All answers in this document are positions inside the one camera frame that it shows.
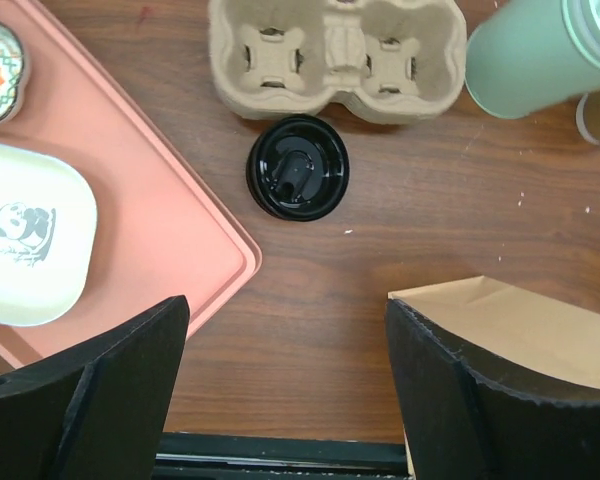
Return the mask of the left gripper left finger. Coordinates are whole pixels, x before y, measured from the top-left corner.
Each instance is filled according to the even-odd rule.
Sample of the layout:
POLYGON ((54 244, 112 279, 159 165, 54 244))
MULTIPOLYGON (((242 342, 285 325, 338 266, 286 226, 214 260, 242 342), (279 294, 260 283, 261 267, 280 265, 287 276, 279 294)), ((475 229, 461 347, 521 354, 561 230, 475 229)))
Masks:
POLYGON ((183 296, 0 375, 0 479, 148 479, 189 326, 183 296))

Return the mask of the brown paper bag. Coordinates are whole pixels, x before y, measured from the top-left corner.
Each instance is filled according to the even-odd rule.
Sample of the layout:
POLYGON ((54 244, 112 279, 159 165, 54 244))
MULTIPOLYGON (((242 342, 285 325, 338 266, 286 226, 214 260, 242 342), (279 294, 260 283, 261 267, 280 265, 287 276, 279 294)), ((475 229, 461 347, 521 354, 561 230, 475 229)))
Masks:
POLYGON ((513 363, 600 389, 600 314, 485 276, 393 291, 443 329, 513 363))

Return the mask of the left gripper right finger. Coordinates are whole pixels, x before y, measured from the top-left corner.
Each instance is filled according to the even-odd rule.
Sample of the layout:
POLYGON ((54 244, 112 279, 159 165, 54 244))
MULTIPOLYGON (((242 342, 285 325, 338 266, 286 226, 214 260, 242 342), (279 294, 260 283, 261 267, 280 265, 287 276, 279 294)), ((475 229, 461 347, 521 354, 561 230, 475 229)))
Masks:
POLYGON ((404 303, 389 360, 418 479, 600 479, 600 389, 504 359, 404 303))

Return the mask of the cardboard cup carrier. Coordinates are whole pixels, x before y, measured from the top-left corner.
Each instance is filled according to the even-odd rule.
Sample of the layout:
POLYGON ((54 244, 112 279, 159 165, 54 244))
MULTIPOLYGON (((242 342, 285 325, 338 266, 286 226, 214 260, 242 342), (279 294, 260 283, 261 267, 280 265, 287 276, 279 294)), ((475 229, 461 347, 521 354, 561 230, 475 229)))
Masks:
POLYGON ((315 115, 339 103, 374 124, 435 118, 458 98, 467 29, 453 1, 212 1, 209 55, 236 115, 315 115))

